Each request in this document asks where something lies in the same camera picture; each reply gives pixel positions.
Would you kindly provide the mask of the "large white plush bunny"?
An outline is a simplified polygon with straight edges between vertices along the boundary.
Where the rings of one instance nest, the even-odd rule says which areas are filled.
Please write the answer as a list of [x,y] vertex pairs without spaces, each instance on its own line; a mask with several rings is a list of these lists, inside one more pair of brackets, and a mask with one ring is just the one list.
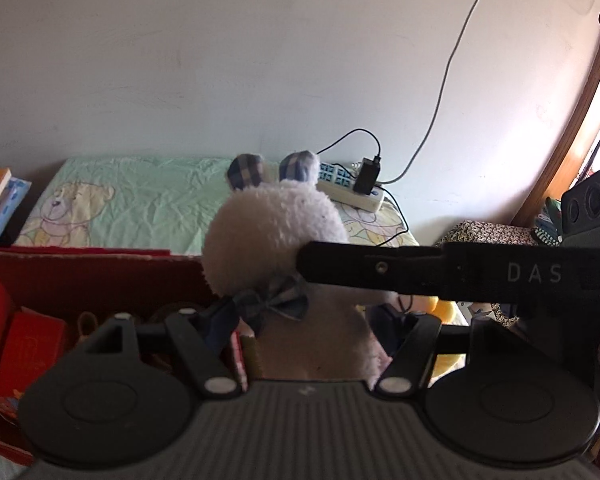
[[238,155],[226,174],[232,194],[202,245],[204,277],[252,331],[263,378],[373,385],[388,358],[361,310],[396,294],[311,284],[296,269],[309,242],[348,240],[336,207],[316,187],[319,172],[310,151],[288,155],[276,178],[261,156]]

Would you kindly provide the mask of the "yellow tiger plush toy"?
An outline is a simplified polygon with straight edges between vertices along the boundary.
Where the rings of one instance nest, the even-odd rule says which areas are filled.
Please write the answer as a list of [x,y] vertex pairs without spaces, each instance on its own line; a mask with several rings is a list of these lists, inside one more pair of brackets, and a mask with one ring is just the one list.
[[[468,323],[454,301],[442,300],[435,296],[414,296],[412,310],[433,315],[445,326],[467,326]],[[466,354],[442,354],[434,361],[429,385],[432,386],[441,377],[460,370],[465,366]]]

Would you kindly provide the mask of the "floral patterned pillow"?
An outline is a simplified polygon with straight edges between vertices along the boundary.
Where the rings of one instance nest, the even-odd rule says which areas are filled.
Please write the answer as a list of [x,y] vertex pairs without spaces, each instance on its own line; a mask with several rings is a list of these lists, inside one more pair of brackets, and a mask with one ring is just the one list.
[[507,224],[464,220],[444,233],[434,244],[444,243],[489,243],[509,245],[535,245],[529,228]]

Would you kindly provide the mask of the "red cardboard box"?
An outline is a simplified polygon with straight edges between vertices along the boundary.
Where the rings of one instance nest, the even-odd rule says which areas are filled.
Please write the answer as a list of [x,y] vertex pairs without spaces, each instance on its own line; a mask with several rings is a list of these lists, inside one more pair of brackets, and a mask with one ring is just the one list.
[[[214,303],[200,259],[166,252],[108,249],[0,249],[0,354],[12,312],[25,307],[75,321],[84,311],[101,320],[129,312],[147,320],[166,306]],[[0,455],[29,466],[22,431],[0,416]]]

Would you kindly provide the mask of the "green cartoon bear bedsheet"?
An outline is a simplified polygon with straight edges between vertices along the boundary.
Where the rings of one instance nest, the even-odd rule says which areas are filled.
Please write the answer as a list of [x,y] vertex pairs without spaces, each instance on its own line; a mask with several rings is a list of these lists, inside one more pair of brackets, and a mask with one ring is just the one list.
[[[233,160],[69,159],[33,207],[16,244],[201,255],[211,221],[232,194],[226,174]],[[276,178],[281,162],[264,162],[268,174]],[[346,228],[347,243],[387,247],[416,243],[396,206],[382,202],[378,212],[368,212],[332,203]]]

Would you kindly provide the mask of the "black charger adapter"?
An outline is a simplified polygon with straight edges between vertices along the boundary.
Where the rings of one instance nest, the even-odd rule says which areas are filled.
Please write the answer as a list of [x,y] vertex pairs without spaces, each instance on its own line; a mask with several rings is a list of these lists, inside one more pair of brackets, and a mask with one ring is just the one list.
[[377,182],[380,173],[381,158],[376,155],[373,159],[364,158],[358,167],[358,175],[355,178],[353,192],[370,195]]

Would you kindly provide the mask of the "blue patterned book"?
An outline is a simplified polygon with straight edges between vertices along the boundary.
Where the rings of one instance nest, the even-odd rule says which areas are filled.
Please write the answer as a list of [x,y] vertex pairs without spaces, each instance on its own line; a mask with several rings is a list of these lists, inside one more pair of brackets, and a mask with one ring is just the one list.
[[0,195],[0,236],[10,218],[28,194],[31,182],[11,177]]

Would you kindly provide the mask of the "white power strip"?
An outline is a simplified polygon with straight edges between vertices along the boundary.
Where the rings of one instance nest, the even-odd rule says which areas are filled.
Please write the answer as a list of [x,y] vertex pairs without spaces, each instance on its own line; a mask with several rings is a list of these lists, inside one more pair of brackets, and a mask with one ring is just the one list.
[[355,175],[340,165],[320,163],[320,173],[316,187],[331,200],[368,212],[378,212],[385,193],[375,186],[370,195],[353,192]]

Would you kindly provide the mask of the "wooden door frame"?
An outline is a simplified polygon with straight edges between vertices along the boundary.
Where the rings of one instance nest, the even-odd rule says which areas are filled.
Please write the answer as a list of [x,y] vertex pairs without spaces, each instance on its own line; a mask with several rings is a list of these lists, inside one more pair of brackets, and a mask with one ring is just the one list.
[[600,41],[584,86],[554,150],[510,222],[530,226],[547,196],[557,197],[572,183],[600,132]]

